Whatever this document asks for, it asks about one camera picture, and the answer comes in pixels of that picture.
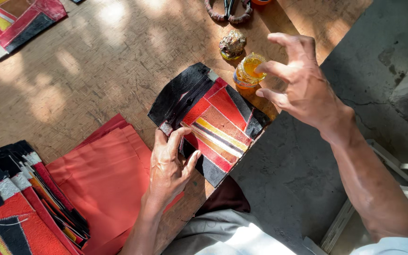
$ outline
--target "wooden table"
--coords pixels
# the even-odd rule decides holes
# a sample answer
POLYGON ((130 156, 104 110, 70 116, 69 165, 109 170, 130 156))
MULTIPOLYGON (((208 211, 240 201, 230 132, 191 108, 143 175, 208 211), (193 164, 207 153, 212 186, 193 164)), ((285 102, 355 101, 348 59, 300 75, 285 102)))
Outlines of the wooden table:
MULTIPOLYGON (((201 61, 231 81, 238 61, 224 61, 218 52, 220 39, 231 29, 246 33, 247 53, 283 63, 287 55, 268 43, 268 33, 314 36, 321 63, 371 1, 273 0, 255 6, 248 23, 233 26, 215 23, 203 0, 87 0, 79 5, 63 0, 68 18, 0 63, 0 146, 26 139, 49 163, 121 113, 152 148, 156 126, 146 114, 169 80, 201 61)), ((238 1, 235 7, 236 15, 243 12, 238 1)), ((222 1, 214 10, 223 11, 222 1)), ((273 77, 262 82, 263 87, 281 85, 273 77)), ((243 95, 275 118, 273 105, 253 90, 243 95)), ((156 253, 213 190, 193 173, 185 197, 161 219, 156 253)))

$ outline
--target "white shirt sleeve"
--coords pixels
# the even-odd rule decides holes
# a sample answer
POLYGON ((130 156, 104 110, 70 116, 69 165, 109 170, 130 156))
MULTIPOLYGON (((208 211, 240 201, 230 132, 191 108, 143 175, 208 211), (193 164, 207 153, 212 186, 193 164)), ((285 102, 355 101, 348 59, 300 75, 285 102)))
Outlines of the white shirt sleeve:
POLYGON ((408 255, 408 238, 384 237, 377 244, 360 247, 350 255, 408 255))

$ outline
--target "glass jar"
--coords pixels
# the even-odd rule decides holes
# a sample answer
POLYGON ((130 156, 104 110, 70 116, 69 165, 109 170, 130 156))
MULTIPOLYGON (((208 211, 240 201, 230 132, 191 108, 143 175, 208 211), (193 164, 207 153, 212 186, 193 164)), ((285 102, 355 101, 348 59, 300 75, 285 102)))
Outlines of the glass jar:
POLYGON ((267 74, 265 72, 256 73, 254 69, 256 69, 259 64, 265 62, 265 58, 256 53, 251 53, 243 58, 234 71, 233 80, 235 84, 241 89, 256 87, 267 74))

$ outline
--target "hand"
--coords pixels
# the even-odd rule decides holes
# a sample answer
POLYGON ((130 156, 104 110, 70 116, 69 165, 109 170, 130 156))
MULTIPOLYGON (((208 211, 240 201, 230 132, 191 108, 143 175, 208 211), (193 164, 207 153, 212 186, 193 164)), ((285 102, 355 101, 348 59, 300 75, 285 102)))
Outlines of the hand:
POLYGON ((201 151, 196 150, 185 163, 178 158, 180 140, 190 132, 191 129, 181 127, 171 133, 168 140, 160 129, 155 131, 155 145, 150 158, 150 185, 145 199, 158 210, 163 211, 184 190, 198 158, 201 157, 201 151))
POLYGON ((335 95, 330 83, 317 64, 314 38, 283 33, 269 34, 272 43, 286 48, 287 65, 276 61, 260 64, 255 72, 266 72, 288 84, 283 93, 259 89, 256 95, 274 102, 298 120, 320 131, 330 144, 349 142, 355 127, 354 110, 335 95))

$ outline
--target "concrete floor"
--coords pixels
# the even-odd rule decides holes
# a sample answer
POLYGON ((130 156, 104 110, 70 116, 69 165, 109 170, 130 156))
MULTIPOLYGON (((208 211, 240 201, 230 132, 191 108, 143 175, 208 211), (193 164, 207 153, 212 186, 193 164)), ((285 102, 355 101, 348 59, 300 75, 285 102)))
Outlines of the concrete floor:
MULTIPOLYGON (((375 0, 321 65, 365 138, 408 162, 408 122, 388 102, 408 71, 408 0, 375 0)), ((266 233, 298 255, 320 243, 347 198, 330 146, 283 112, 231 172, 266 233)))

